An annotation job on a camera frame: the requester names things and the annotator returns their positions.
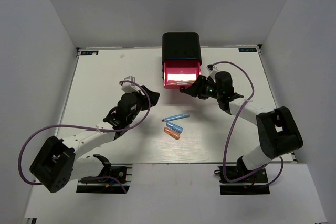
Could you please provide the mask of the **yellow thin pen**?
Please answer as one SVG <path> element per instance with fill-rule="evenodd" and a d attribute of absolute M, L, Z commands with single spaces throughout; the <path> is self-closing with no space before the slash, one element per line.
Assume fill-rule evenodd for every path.
<path fill-rule="evenodd" d="M 194 83 L 195 80 L 187 80 L 187 81 L 179 81 L 179 82 L 172 82 L 167 84 L 168 86 L 173 86 L 173 85 L 188 85 L 190 83 Z"/>

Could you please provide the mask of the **pink drawer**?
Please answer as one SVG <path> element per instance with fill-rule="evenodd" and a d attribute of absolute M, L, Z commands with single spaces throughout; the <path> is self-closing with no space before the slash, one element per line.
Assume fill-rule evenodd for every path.
<path fill-rule="evenodd" d="M 167 84 L 172 82 L 196 80 L 201 73 L 201 64 L 197 60 L 167 60 L 163 65 L 163 88 L 178 89 L 180 86 L 188 85 L 173 85 Z"/>

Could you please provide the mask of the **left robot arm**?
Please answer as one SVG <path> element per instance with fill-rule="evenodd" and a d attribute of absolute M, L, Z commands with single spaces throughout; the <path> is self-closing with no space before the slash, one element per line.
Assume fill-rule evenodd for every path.
<path fill-rule="evenodd" d="M 117 106 L 92 130 L 57 138 L 49 137 L 44 142 L 29 170 L 49 192 L 60 191 L 69 181 L 82 183 L 118 184 L 123 192 L 123 180 L 109 160 L 101 154 L 90 154 L 95 148 L 113 142 L 129 129 L 141 111 L 148 112 L 159 101 L 160 94 L 142 85 L 131 93 L 122 95 Z"/>

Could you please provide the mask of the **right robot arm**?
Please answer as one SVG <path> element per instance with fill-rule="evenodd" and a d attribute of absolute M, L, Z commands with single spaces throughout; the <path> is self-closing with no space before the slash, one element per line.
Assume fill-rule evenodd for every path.
<path fill-rule="evenodd" d="M 237 160 L 233 172 L 223 170 L 226 181 L 250 181 L 256 173 L 275 158 L 291 153 L 303 147 L 303 139 L 290 110 L 279 107 L 263 111 L 249 105 L 249 100 L 235 92 L 230 73 L 218 72 L 215 77 L 199 76 L 187 88 L 181 87 L 181 93 L 195 98 L 217 100 L 220 109 L 235 118 L 242 118 L 257 126 L 259 145 Z"/>

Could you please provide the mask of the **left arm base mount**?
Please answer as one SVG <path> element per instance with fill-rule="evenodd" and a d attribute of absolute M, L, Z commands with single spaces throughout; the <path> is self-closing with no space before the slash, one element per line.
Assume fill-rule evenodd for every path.
<path fill-rule="evenodd" d="M 80 194 L 126 194 L 131 186 L 132 165 L 105 166 L 98 179 L 78 181 L 76 193 Z"/>

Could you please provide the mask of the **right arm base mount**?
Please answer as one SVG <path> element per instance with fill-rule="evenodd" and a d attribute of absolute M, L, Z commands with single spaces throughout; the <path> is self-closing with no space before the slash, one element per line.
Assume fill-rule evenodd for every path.
<path fill-rule="evenodd" d="M 230 183 L 223 175 L 223 167 L 219 166 L 214 170 L 214 175 L 219 178 L 220 194 L 225 196 L 233 195 L 269 195 L 270 190 L 266 169 L 256 172 L 238 182 Z"/>

